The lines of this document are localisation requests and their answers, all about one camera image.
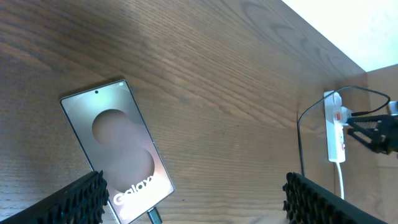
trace samsung galaxy phone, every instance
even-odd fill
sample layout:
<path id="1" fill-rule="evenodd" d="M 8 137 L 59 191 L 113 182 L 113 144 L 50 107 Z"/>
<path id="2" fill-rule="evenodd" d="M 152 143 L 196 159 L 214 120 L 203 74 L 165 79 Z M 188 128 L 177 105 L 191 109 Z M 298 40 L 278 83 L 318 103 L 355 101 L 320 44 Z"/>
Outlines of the samsung galaxy phone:
<path id="1" fill-rule="evenodd" d="M 119 223 L 131 223 L 174 192 L 125 80 L 60 103 L 91 168 L 104 172 Z"/>

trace wall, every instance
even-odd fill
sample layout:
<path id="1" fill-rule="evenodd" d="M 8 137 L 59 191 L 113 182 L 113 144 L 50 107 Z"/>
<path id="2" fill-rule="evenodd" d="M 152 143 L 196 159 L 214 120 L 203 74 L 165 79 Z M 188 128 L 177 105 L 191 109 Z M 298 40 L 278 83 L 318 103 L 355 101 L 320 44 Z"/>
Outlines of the wall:
<path id="1" fill-rule="evenodd" d="M 391 100 L 398 100 L 398 65 L 382 68 L 368 72 L 368 87 L 377 90 L 391 97 Z M 383 97 L 370 94 L 371 107 L 377 108 L 384 103 Z M 377 112 L 386 114 L 386 110 Z M 398 214 L 398 159 L 397 154 L 390 155 L 376 154 L 377 168 L 379 170 L 380 188 L 382 193 L 382 206 L 384 207 L 384 221 L 397 223 Z"/>
<path id="2" fill-rule="evenodd" d="M 398 63 L 398 1 L 283 2 L 365 71 Z"/>

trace power strip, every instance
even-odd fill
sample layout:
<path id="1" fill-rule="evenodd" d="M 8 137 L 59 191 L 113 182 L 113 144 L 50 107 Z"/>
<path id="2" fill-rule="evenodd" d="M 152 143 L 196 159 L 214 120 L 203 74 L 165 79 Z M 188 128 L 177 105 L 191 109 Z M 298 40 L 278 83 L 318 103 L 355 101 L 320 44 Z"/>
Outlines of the power strip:
<path id="1" fill-rule="evenodd" d="M 324 92 L 327 96 L 333 91 Z M 328 142 L 328 157 L 330 162 L 346 160 L 343 124 L 350 117 L 351 111 L 342 107 L 340 94 L 334 93 L 325 99 L 326 136 Z"/>

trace smartphone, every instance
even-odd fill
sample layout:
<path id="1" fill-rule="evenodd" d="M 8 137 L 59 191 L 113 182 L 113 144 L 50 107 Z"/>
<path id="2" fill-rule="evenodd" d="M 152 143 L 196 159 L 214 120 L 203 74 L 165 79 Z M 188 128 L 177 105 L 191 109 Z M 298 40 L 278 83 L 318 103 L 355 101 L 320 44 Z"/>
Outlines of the smartphone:
<path id="1" fill-rule="evenodd" d="M 125 80 L 60 104 L 92 170 L 103 171 L 119 223 L 131 223 L 175 188 Z"/>

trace wooden table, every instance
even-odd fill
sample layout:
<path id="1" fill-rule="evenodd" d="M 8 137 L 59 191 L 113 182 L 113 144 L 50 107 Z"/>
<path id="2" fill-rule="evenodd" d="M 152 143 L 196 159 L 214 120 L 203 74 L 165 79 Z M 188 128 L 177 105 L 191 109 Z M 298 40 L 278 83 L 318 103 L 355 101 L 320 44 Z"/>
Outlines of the wooden table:
<path id="1" fill-rule="evenodd" d="M 286 223 L 297 116 L 325 90 L 366 86 L 282 1 L 2 0 L 0 220 L 90 171 L 58 100 L 117 78 L 133 87 L 177 188 L 159 205 L 164 223 Z M 351 108 L 369 107 L 347 92 Z M 307 177 L 338 194 L 321 106 L 302 132 Z M 376 161 L 348 146 L 347 201 L 380 217 Z M 104 219 L 113 223 L 109 210 Z"/>

